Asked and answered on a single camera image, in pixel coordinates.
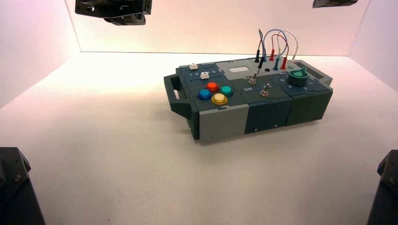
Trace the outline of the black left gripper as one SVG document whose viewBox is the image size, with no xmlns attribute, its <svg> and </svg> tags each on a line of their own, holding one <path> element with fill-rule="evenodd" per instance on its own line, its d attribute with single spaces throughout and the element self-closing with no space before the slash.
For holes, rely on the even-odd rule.
<svg viewBox="0 0 398 225">
<path fill-rule="evenodd" d="M 116 26 L 145 25 L 152 0 L 76 0 L 75 13 L 102 18 Z"/>
</svg>

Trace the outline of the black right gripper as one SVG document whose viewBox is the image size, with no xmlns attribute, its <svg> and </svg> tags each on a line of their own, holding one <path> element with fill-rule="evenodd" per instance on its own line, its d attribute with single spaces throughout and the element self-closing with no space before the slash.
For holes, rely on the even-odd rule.
<svg viewBox="0 0 398 225">
<path fill-rule="evenodd" d="M 314 0 L 313 8 L 346 7 L 356 4 L 358 0 Z"/>
</svg>

